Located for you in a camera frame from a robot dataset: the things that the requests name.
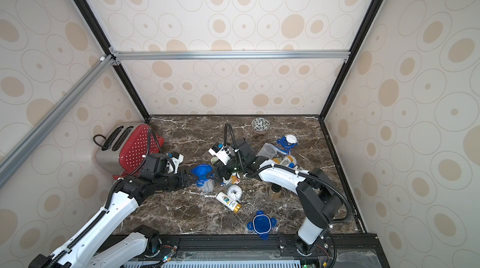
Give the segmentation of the red white toothpaste packet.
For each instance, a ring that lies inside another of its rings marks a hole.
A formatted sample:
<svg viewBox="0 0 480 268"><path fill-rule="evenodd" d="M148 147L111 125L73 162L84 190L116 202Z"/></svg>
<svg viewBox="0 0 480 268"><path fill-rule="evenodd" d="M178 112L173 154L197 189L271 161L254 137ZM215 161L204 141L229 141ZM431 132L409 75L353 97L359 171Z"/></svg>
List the red white toothpaste packet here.
<svg viewBox="0 0 480 268"><path fill-rule="evenodd" d="M239 184L241 181L239 175L237 173L232 174L229 180L226 182L227 185L236 185Z"/></svg>

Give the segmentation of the clear comb disc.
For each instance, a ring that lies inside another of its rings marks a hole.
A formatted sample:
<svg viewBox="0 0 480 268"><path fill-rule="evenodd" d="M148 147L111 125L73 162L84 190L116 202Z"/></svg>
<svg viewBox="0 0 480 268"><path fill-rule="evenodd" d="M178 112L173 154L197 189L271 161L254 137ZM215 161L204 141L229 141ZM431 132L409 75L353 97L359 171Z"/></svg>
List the clear comb disc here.
<svg viewBox="0 0 480 268"><path fill-rule="evenodd" d="M238 185L230 185L227 189L227 196L236 202L239 202L242 198L243 190Z"/></svg>

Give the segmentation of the white shampoo tube gold cap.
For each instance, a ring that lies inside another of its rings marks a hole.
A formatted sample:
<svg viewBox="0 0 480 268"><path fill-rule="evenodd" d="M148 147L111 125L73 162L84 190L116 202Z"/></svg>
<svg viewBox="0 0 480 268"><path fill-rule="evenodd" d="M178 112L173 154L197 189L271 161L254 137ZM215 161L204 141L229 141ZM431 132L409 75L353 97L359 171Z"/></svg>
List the white shampoo tube gold cap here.
<svg viewBox="0 0 480 268"><path fill-rule="evenodd" d="M216 199L224 206L226 206L229 210L233 211L235 214L239 212L241 209L241 204L231 199L227 194L220 192Z"/></svg>

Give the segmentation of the white tube orange cap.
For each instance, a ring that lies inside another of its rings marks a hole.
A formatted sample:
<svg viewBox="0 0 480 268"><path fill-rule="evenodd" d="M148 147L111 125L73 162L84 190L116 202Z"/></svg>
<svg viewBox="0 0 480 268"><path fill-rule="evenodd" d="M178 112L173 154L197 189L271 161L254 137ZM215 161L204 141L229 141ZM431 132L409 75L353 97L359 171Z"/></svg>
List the white tube orange cap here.
<svg viewBox="0 0 480 268"><path fill-rule="evenodd" d="M279 164L285 167L295 168L297 166L297 160L295 157L287 155Z"/></svg>

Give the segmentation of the round white soap disc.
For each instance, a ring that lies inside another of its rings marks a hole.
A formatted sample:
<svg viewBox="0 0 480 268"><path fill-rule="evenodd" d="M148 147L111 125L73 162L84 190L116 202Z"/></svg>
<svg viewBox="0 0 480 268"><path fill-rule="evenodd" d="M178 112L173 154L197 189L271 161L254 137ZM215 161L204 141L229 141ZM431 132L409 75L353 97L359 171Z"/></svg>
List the round white soap disc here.
<svg viewBox="0 0 480 268"><path fill-rule="evenodd" d="M296 138L295 135L291 135L291 134L286 135L286 136L285 136L285 139L286 139L287 144L288 144L289 146L296 145L296 144L298 143L298 140L297 140L297 138Z"/></svg>

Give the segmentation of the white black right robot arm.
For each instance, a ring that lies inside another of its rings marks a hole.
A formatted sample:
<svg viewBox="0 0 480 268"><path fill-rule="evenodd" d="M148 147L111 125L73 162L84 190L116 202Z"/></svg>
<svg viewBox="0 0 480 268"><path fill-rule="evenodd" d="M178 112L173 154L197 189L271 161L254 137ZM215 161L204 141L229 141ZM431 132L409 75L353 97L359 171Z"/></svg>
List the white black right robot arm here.
<svg viewBox="0 0 480 268"><path fill-rule="evenodd" d="M223 142L213 144L209 153L217 158L213 175L218 180L239 174L297 195L305 214L294 242L294 250L299 255L312 255L320 247L319 238L331 237L333 225L347 223L353 216L349 200L322 169L299 170L281 165L261 151L253 152L244 138L235 138L229 123L224 125Z"/></svg>

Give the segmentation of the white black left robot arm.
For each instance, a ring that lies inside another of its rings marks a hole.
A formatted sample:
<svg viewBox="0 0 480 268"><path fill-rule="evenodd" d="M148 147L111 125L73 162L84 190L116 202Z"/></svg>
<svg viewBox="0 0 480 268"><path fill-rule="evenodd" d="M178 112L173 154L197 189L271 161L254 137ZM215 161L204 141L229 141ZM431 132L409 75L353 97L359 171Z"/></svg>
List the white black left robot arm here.
<svg viewBox="0 0 480 268"><path fill-rule="evenodd" d="M154 230L134 232L125 243L103 255L98 249L118 225L148 197L158 192L174 192L193 185L198 176L179 168L179 154L152 153L160 145L153 130L147 132L146 153L142 163L110 189L105 204L71 239L50 255L37 255L30 267L114 267L146 251L160 250L160 238Z"/></svg>

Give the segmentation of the red polka dot toaster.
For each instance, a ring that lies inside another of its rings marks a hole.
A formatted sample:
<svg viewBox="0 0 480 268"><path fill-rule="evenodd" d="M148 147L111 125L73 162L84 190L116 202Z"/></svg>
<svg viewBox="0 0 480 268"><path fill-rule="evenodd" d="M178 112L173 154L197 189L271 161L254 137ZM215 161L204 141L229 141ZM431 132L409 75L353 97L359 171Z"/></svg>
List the red polka dot toaster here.
<svg viewBox="0 0 480 268"><path fill-rule="evenodd" d="M148 154L158 153L164 139L145 123L122 123L110 135L96 134L96 163L115 177L133 172Z"/></svg>

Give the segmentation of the silver aluminium crossbar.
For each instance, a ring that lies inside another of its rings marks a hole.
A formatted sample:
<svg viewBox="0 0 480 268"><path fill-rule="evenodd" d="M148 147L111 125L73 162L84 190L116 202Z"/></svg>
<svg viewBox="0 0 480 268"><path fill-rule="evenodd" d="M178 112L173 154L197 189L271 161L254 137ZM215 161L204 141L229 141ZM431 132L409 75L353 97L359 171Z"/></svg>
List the silver aluminium crossbar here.
<svg viewBox="0 0 480 268"><path fill-rule="evenodd" d="M348 59L348 50L263 50L195 52L114 52L118 60L283 60Z"/></svg>

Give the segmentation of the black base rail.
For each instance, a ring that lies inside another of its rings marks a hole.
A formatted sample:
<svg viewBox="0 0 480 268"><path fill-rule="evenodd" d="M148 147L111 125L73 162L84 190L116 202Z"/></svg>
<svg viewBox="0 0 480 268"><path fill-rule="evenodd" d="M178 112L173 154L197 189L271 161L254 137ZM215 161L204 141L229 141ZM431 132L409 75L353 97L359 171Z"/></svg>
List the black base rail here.
<svg viewBox="0 0 480 268"><path fill-rule="evenodd" d="M330 234L302 255L295 235L163 235L158 255L137 255L124 267L389 267L377 235Z"/></svg>

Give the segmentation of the silver aluminium left rail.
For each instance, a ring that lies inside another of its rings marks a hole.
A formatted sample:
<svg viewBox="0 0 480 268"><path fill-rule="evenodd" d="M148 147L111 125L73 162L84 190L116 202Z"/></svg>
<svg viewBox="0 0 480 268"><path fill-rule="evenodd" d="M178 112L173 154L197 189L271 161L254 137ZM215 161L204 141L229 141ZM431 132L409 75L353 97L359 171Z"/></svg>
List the silver aluminium left rail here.
<svg viewBox="0 0 480 268"><path fill-rule="evenodd" d="M78 100L88 91L100 75L113 65L112 55L106 55L42 118L27 136L17 144L1 163L1 187L12 178L28 157L38 148L40 143L60 123Z"/></svg>

